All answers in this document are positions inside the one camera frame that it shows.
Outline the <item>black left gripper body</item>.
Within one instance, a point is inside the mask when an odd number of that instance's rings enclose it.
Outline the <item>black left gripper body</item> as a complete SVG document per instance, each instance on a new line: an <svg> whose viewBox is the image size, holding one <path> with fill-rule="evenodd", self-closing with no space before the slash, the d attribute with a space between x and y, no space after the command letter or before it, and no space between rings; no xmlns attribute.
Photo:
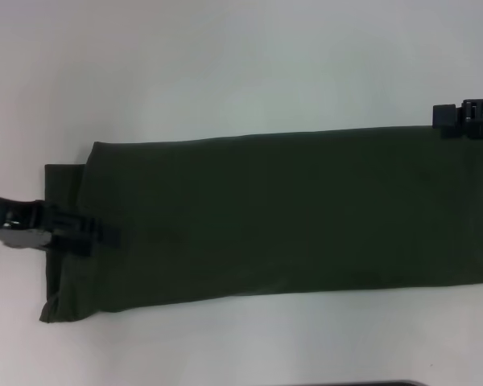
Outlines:
<svg viewBox="0 0 483 386"><path fill-rule="evenodd" d="M52 233L43 223L44 201L15 201L0 197L0 241L10 248L45 250Z"/></svg>

